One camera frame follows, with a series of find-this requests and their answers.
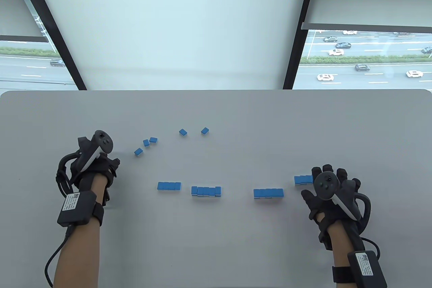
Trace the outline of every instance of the black wristband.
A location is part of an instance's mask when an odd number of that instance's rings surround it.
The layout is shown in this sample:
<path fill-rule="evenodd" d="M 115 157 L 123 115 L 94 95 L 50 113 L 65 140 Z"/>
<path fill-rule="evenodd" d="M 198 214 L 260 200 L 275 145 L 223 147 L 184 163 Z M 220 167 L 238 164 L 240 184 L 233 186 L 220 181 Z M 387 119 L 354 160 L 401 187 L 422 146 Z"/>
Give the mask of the black wristband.
<path fill-rule="evenodd" d="M 355 283 L 351 267 L 332 267 L 333 269 L 333 282 L 338 284 Z"/>
<path fill-rule="evenodd" d="M 104 208 L 102 207 L 101 204 L 99 203 L 94 203 L 94 208 L 93 208 L 93 217 L 96 217 L 97 220 L 99 220 L 99 226 L 102 226 L 102 220 L 104 218 Z"/>

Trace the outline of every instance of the black glove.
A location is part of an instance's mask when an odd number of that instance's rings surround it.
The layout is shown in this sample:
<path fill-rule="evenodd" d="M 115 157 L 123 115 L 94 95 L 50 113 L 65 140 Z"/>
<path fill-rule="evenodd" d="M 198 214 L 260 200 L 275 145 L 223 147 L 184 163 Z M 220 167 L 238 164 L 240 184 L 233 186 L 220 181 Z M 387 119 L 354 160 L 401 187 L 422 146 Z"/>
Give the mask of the black glove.
<path fill-rule="evenodd" d="M 71 183 L 74 184 L 79 191 L 87 191 L 91 189 L 91 185 L 93 183 L 93 178 L 96 174 L 100 173 L 107 177 L 108 183 L 105 187 L 104 197 L 102 206 L 106 205 L 106 202 L 110 200 L 107 188 L 109 188 L 113 181 L 114 177 L 117 176 L 116 170 L 120 165 L 119 159 L 111 160 L 108 158 L 106 153 L 101 153 L 100 156 L 95 159 L 91 165 L 83 172 L 77 172 L 74 168 L 74 162 L 71 164 Z"/>
<path fill-rule="evenodd" d="M 326 164 L 323 166 L 322 170 L 319 166 L 312 168 L 313 180 L 315 181 L 316 177 L 324 171 L 333 172 L 333 167 L 329 164 Z M 341 183 L 348 179 L 348 174 L 345 169 L 338 169 L 336 171 L 336 176 L 338 177 Z M 352 180 L 355 181 L 355 191 L 358 192 L 358 188 L 360 188 L 361 182 L 356 178 Z M 335 205 L 332 200 L 320 199 L 319 197 L 313 195 L 313 193 L 310 192 L 309 190 L 302 190 L 301 196 L 303 197 L 304 201 L 306 202 L 307 206 L 310 209 L 309 219 L 314 220 L 315 223 L 317 223 L 320 228 L 321 232 L 320 235 L 318 236 L 318 239 L 321 243 L 324 244 L 327 250 L 333 249 L 331 245 L 330 236 L 327 232 L 327 228 L 337 220 L 341 220 L 345 230 L 347 231 L 347 234 L 349 234 L 350 240 L 352 241 L 353 245 L 355 245 L 357 251 L 360 251 L 360 249 L 358 248 L 361 247 L 363 243 L 359 236 L 358 225 L 356 224 L 357 222 L 352 220 L 340 208 L 340 206 Z M 324 218 L 321 220 L 321 222 L 318 222 L 316 220 L 316 215 L 319 213 L 324 213 Z"/>

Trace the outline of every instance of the black car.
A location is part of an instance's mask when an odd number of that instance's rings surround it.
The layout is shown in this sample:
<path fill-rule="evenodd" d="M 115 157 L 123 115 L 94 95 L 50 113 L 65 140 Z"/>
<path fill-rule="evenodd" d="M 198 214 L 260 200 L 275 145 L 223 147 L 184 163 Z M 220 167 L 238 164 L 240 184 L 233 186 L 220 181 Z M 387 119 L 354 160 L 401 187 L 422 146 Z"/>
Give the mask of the black car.
<path fill-rule="evenodd" d="M 52 59 L 50 64 L 51 66 L 66 66 L 62 59 Z"/>
<path fill-rule="evenodd" d="M 328 37 L 324 37 L 323 41 L 325 41 L 326 43 L 333 43 L 333 42 L 337 42 L 338 38 L 335 36 L 328 36 Z"/>
<path fill-rule="evenodd" d="M 351 43 L 338 43 L 336 48 L 351 48 Z"/>
<path fill-rule="evenodd" d="M 371 67 L 367 64 L 355 64 L 356 71 L 370 71 Z"/>
<path fill-rule="evenodd" d="M 428 46 L 422 49 L 423 54 L 432 54 L 432 47 Z"/>

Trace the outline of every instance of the white label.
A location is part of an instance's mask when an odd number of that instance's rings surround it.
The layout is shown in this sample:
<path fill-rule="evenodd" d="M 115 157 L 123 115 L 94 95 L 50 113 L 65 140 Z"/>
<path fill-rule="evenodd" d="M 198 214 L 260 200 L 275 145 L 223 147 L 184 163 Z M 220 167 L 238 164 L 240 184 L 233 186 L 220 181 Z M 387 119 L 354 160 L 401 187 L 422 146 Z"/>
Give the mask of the white label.
<path fill-rule="evenodd" d="M 77 206 L 78 198 L 80 197 L 80 193 L 70 193 L 66 196 L 66 199 L 63 204 L 62 211 L 75 209 Z"/>
<path fill-rule="evenodd" d="M 369 258 L 366 253 L 356 253 L 355 257 L 357 258 L 358 265 L 360 266 L 361 274 L 363 276 L 373 276 L 371 264 L 369 263 Z"/>

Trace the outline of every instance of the glove finger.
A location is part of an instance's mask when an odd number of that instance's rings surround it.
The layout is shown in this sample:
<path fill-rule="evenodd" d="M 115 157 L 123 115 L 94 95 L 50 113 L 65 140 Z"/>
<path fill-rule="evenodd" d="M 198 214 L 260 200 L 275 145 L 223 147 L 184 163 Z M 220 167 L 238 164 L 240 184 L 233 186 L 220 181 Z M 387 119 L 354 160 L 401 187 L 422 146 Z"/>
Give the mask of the glove finger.
<path fill-rule="evenodd" d="M 310 200 L 315 197 L 314 194 L 309 190 L 302 190 L 301 196 L 303 197 L 304 201 L 306 201 L 306 203 L 310 202 Z"/>
<path fill-rule="evenodd" d="M 318 174 L 322 173 L 321 168 L 319 166 L 315 166 L 312 168 L 312 179 L 313 181 L 315 181 L 315 179 L 317 178 Z"/>
<path fill-rule="evenodd" d="M 340 181 L 341 183 L 344 182 L 345 180 L 348 179 L 348 173 L 347 173 L 347 170 L 345 170 L 345 169 L 338 169 L 338 170 L 336 171 L 336 177 L 339 179 L 339 181 Z"/>
<path fill-rule="evenodd" d="M 361 182 L 357 178 L 353 178 L 353 180 L 355 181 L 355 192 L 358 192 L 358 189 L 360 189 L 361 186 Z"/>
<path fill-rule="evenodd" d="M 333 172 L 333 167 L 330 164 L 323 165 L 323 172 L 324 171 Z"/>

